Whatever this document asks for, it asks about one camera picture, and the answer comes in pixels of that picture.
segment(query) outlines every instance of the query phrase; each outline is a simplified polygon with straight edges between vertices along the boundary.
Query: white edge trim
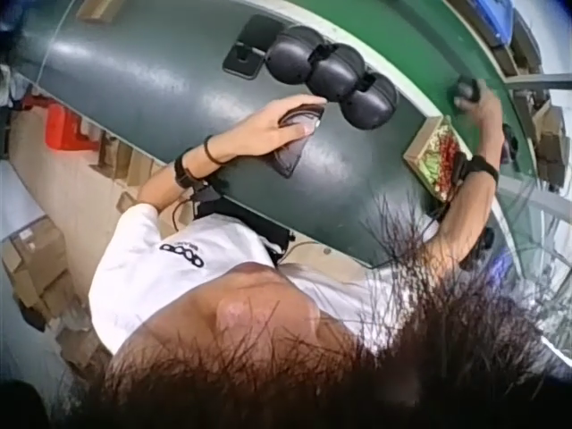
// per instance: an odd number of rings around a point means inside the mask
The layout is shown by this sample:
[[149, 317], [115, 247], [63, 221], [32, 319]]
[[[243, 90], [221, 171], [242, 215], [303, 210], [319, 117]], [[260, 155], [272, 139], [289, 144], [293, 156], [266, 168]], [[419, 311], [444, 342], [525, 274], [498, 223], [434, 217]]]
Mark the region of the white edge trim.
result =
[[[310, 11], [307, 11], [306, 9], [296, 6], [295, 4], [288, 3], [284, 0], [241, 1], [242, 3], [252, 4], [259, 9], [264, 9], [270, 13], [280, 15], [287, 20], [297, 21], [309, 27], [315, 28], [331, 40], [335, 40], [336, 42], [345, 43], [355, 47], [360, 52], [360, 54], [364, 56], [366, 63], [387, 76], [387, 78], [390, 79], [400, 89], [403, 95], [407, 97], [411, 103], [413, 103], [413, 105], [415, 105], [421, 111], [422, 114], [427, 117], [442, 115], [442, 112], [437, 108], [437, 106], [397, 67], [387, 61], [381, 54], [374, 51], [372, 47], [351, 35], [346, 30], [336, 26], [324, 18], [317, 16]], [[458, 140], [459, 144], [461, 145], [461, 149], [465, 153], [472, 155], [471, 151], [467, 147], [467, 144], [461, 138], [458, 138]], [[505, 240], [507, 241], [507, 247], [513, 255], [512, 259], [514, 261], [515, 269], [517, 270], [518, 275], [522, 276], [522, 266], [520, 264], [520, 257], [517, 253], [517, 247], [497, 198], [495, 198], [492, 202], [492, 213], [496, 217], [500, 226], [500, 230], [504, 234]]]

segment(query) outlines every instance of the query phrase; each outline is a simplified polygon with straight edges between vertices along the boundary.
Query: headphone earcup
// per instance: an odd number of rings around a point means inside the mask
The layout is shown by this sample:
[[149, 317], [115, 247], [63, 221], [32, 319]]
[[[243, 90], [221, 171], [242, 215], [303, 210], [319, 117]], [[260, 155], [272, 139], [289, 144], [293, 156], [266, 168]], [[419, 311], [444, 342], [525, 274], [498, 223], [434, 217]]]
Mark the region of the headphone earcup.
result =
[[312, 72], [310, 55], [323, 43], [320, 33], [309, 27], [285, 29], [266, 53], [266, 68], [279, 82], [300, 85]]
[[368, 73], [357, 89], [340, 103], [344, 118], [359, 130], [374, 130], [391, 119], [399, 103], [399, 92], [380, 73]]
[[343, 44], [320, 45], [310, 62], [313, 68], [306, 82], [308, 89], [335, 103], [351, 94], [366, 71], [359, 52]]

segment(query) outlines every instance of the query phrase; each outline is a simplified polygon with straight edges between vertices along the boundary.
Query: wrist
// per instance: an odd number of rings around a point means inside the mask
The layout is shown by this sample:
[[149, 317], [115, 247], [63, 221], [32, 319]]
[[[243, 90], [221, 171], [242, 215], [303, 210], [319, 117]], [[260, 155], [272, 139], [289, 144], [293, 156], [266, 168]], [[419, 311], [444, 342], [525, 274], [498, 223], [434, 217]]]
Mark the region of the wrist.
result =
[[497, 170], [499, 170], [501, 166], [501, 153], [504, 139], [502, 124], [489, 124], [481, 128], [481, 140], [476, 154], [482, 156], [487, 163]]
[[226, 133], [211, 137], [205, 144], [208, 145], [209, 154], [221, 164], [226, 164], [238, 156], [232, 139]]

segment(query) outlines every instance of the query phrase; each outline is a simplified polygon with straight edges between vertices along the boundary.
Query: red stool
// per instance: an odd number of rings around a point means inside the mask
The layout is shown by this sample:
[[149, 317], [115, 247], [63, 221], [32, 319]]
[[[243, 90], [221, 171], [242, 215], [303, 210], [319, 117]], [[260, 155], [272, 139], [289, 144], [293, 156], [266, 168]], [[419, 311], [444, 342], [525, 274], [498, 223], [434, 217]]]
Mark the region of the red stool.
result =
[[98, 150], [99, 142], [80, 134], [81, 118], [57, 103], [47, 107], [46, 144], [55, 150]]

